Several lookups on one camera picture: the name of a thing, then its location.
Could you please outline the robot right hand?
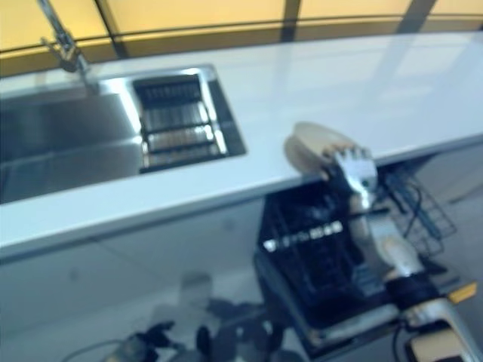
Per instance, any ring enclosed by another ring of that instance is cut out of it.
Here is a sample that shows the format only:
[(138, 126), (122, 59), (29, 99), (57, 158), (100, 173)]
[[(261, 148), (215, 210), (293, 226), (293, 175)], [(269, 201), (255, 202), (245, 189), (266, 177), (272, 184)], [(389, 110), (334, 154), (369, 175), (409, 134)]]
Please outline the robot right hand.
[(374, 203), (378, 173), (371, 153), (361, 146), (324, 150), (321, 169), (329, 186), (348, 202), (350, 213), (366, 213)]

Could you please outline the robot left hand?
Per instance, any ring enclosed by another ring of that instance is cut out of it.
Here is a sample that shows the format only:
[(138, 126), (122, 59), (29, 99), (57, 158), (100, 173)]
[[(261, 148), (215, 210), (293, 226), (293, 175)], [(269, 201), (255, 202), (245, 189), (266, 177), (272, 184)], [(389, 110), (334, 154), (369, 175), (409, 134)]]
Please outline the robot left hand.
[(162, 321), (149, 327), (144, 332), (137, 332), (135, 336), (151, 349), (171, 349), (179, 351), (183, 346), (175, 342), (168, 332), (174, 327), (174, 321)]

